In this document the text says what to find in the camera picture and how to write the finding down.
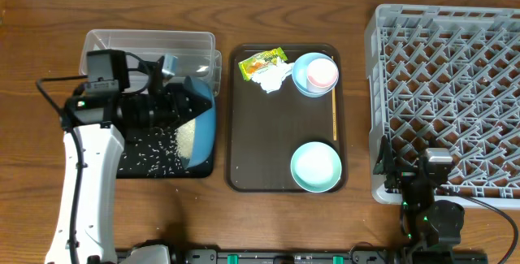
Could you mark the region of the white rice pile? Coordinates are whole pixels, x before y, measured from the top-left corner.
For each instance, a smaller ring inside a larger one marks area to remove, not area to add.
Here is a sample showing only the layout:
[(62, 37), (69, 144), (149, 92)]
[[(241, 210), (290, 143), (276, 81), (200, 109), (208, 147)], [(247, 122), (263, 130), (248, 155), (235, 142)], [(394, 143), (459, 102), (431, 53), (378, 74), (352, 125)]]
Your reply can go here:
[(189, 120), (175, 130), (175, 143), (177, 156), (189, 160), (193, 153), (196, 121)]

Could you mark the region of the dark blue plate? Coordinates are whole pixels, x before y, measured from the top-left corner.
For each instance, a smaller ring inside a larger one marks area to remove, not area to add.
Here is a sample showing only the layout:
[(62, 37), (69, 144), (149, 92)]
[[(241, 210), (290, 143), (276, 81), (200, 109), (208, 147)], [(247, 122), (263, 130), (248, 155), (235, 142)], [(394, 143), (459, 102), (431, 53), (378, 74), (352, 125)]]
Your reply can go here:
[(216, 109), (215, 97), (211, 98), (213, 107), (196, 117), (195, 139), (193, 144), (193, 153), (189, 160), (181, 158), (183, 168), (192, 170), (204, 165), (212, 156), (215, 135), (216, 135)]

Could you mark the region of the mint green bowl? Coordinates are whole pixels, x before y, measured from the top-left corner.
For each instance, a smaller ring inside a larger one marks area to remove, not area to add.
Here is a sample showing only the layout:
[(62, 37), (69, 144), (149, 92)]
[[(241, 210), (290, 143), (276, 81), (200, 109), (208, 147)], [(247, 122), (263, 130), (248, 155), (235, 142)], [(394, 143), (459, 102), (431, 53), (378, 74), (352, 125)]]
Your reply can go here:
[(309, 193), (331, 191), (343, 175), (340, 155), (328, 144), (312, 141), (298, 147), (290, 161), (294, 182)]

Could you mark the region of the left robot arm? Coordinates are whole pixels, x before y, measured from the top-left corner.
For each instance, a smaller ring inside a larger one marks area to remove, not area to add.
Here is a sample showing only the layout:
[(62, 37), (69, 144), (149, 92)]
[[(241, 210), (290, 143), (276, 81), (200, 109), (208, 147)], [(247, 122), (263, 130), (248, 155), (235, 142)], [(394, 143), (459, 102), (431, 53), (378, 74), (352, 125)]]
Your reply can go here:
[(154, 169), (171, 174), (172, 165), (190, 172), (206, 162), (215, 142), (215, 97), (210, 86), (192, 75), (172, 81), (176, 59), (137, 60), (147, 75), (130, 89), (131, 68), (122, 50), (86, 54), (88, 72), (64, 106), (56, 103), (64, 131), (65, 176), (58, 223), (47, 263), (116, 263), (113, 207), (119, 160), (128, 135), (137, 130), (167, 131), (173, 148)]

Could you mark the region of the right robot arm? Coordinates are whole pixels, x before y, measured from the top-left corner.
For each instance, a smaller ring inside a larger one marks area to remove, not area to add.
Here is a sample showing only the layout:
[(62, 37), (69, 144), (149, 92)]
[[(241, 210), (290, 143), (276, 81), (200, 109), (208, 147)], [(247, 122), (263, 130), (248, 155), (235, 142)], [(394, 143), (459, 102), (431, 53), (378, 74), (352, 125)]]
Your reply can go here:
[(436, 200), (435, 190), (448, 181), (453, 158), (446, 148), (425, 149), (411, 165), (395, 161), (391, 143), (384, 136), (373, 170), (385, 178), (386, 189), (401, 194), (401, 232), (413, 245), (443, 249), (461, 242), (464, 208), (452, 201)]

